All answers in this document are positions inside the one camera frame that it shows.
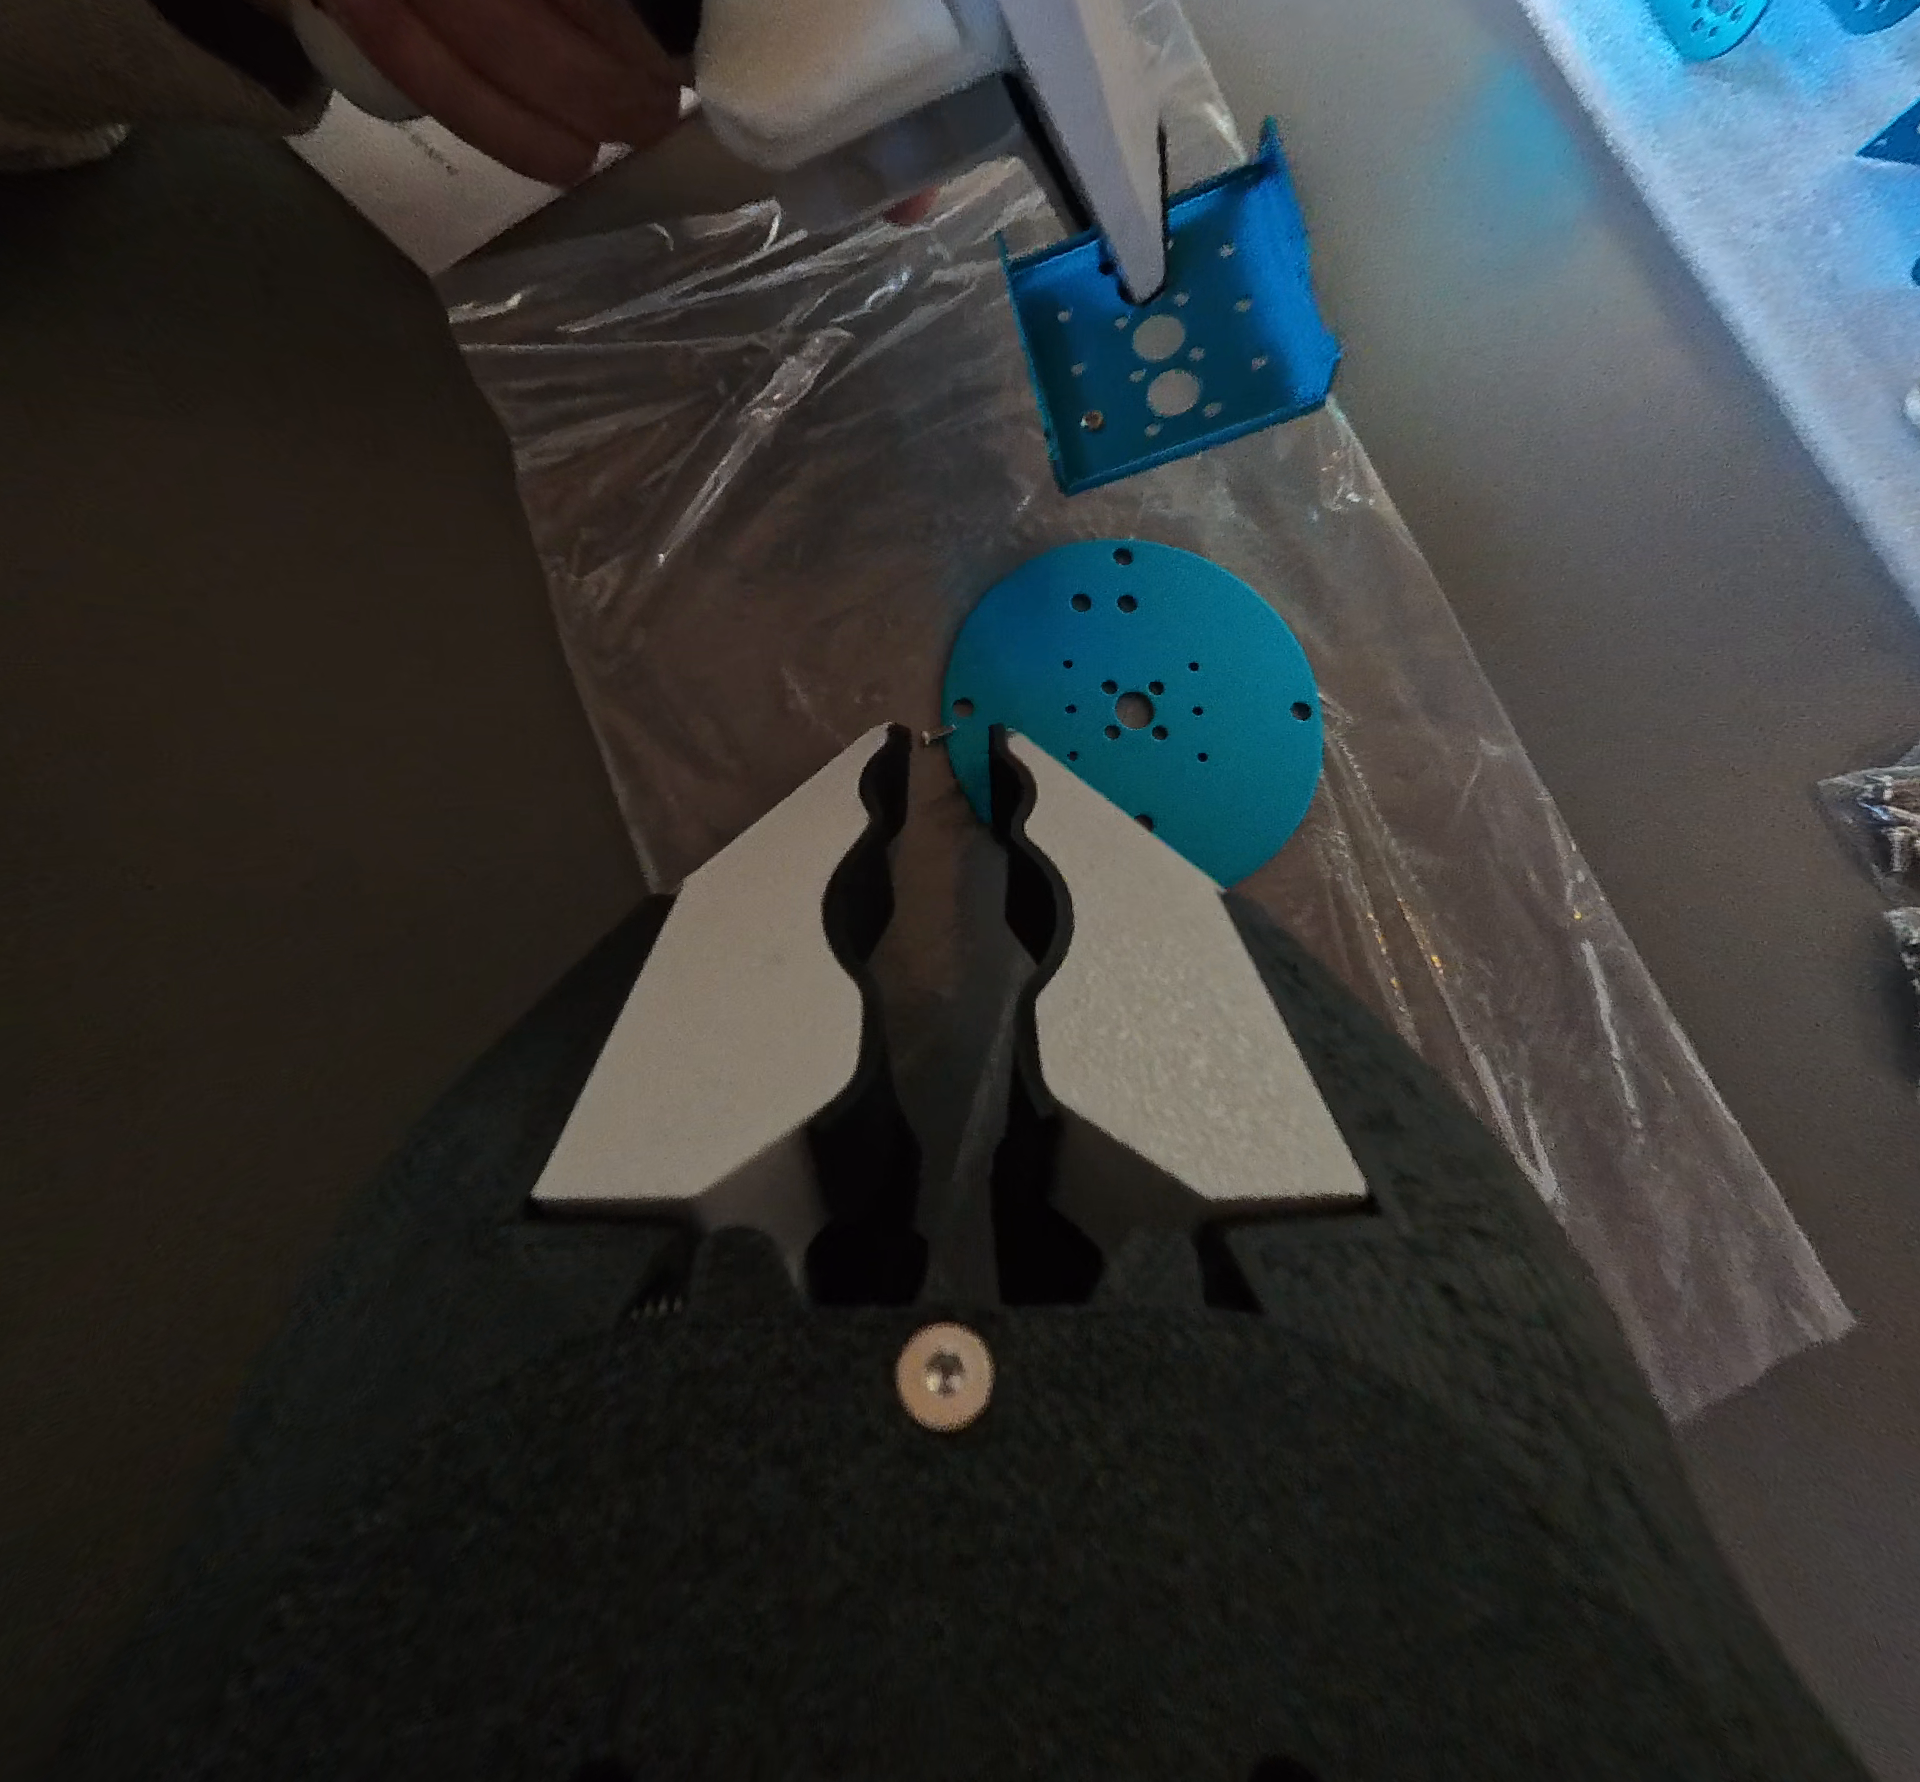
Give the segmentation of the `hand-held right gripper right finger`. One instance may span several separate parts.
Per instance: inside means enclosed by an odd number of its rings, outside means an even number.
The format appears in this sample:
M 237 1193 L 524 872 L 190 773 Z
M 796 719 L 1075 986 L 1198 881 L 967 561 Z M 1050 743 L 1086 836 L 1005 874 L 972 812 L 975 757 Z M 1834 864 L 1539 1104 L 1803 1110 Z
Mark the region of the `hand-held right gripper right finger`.
M 996 1289 L 1091 1297 L 1137 1234 L 1372 1210 L 1224 888 L 1032 736 L 996 736 L 1005 916 L 1032 961 L 996 1146 Z

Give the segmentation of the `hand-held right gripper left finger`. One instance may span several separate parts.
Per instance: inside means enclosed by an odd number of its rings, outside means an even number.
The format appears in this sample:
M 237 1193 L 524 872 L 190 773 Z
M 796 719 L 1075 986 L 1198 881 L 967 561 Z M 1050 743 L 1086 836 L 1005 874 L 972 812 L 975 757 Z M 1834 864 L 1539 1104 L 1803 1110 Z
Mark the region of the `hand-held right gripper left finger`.
M 922 1150 L 874 957 L 908 730 L 866 730 L 685 878 L 535 1187 L 543 1218 L 749 1228 L 802 1289 L 922 1289 Z

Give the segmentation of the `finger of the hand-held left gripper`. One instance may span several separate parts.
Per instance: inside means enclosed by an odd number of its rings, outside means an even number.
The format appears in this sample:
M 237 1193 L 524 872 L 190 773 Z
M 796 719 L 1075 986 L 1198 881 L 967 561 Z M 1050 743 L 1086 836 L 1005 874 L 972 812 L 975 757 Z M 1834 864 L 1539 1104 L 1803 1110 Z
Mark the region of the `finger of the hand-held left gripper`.
M 1124 0 L 944 4 L 965 80 L 1019 82 L 1075 218 L 1103 239 L 1122 294 L 1156 298 L 1166 277 L 1163 102 Z

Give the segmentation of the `blue U-shaped metal bracket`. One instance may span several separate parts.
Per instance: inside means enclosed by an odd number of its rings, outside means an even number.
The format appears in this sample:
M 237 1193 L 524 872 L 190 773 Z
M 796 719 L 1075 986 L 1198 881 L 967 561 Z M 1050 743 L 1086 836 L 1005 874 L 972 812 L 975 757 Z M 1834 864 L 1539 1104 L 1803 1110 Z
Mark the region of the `blue U-shaped metal bracket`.
M 1058 488 L 1078 496 L 1313 414 L 1342 345 L 1274 117 L 1257 153 L 1166 208 L 1163 289 L 1130 301 L 1098 233 L 1000 251 Z

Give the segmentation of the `blue round metal plate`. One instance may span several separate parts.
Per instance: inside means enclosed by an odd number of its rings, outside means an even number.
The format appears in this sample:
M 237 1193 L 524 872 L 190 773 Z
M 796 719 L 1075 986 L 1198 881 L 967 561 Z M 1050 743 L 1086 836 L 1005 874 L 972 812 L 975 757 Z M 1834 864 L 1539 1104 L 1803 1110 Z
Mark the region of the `blue round metal plate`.
M 1320 693 L 1283 617 L 1232 571 L 1145 539 L 1055 547 L 991 587 L 955 636 L 943 723 L 982 824 L 1005 729 L 1223 886 L 1280 853 L 1323 775 Z

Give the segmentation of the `grey desk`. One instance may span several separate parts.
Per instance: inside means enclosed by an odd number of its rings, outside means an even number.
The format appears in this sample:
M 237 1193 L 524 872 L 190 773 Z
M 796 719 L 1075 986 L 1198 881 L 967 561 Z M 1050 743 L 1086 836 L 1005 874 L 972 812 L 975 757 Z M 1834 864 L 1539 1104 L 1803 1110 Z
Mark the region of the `grey desk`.
M 1277 115 L 1342 406 L 1856 1329 L 1684 1430 L 1916 1777 L 1916 1060 L 1818 781 L 1916 620 L 1511 0 L 1184 0 Z M 137 1617 L 419 1116 L 636 903 L 508 447 L 290 152 L 4 178 L 4 1777 Z

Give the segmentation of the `white paper sheet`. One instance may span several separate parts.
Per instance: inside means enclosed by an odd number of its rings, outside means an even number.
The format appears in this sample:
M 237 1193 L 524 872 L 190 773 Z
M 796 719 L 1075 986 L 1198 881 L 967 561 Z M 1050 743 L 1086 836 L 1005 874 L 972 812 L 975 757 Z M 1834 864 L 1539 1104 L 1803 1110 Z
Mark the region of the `white paper sheet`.
M 634 149 L 601 148 L 587 178 L 545 184 L 497 162 L 433 119 L 387 122 L 346 96 L 288 148 L 403 258 L 435 277 L 529 226 L 612 226 L 634 180 Z

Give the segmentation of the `clear plastic bag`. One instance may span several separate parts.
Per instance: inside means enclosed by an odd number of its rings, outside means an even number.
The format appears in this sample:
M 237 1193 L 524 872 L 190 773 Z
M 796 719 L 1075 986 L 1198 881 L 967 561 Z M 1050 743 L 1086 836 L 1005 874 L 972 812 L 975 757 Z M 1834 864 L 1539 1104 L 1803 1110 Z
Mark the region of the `clear plastic bag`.
M 1053 233 L 1011 160 L 910 229 L 757 202 L 445 283 L 646 886 L 871 727 L 931 727 L 965 611 L 1026 559 L 1186 547 L 1324 691 L 1309 817 L 1237 888 L 1502 1138 L 1667 1414 L 1848 1334 L 1342 410 L 1067 499 L 998 232 Z

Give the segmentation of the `white foam tray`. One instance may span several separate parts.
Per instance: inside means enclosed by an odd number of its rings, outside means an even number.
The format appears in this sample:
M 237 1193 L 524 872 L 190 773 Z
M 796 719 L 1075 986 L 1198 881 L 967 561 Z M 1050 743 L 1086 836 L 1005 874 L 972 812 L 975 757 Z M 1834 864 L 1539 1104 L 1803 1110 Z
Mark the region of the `white foam tray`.
M 1856 148 L 1916 100 L 1916 11 L 1773 0 L 1686 62 L 1645 0 L 1518 0 L 1596 133 L 1916 604 L 1916 237 Z

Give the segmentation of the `pile of clear screw bags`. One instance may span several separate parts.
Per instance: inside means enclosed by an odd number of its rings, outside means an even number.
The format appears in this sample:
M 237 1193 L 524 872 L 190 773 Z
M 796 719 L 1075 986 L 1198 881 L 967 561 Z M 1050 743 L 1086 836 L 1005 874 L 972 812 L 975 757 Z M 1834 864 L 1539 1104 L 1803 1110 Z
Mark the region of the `pile of clear screw bags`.
M 1818 783 L 1816 798 L 1879 895 L 1919 1032 L 1919 746 L 1895 762 Z

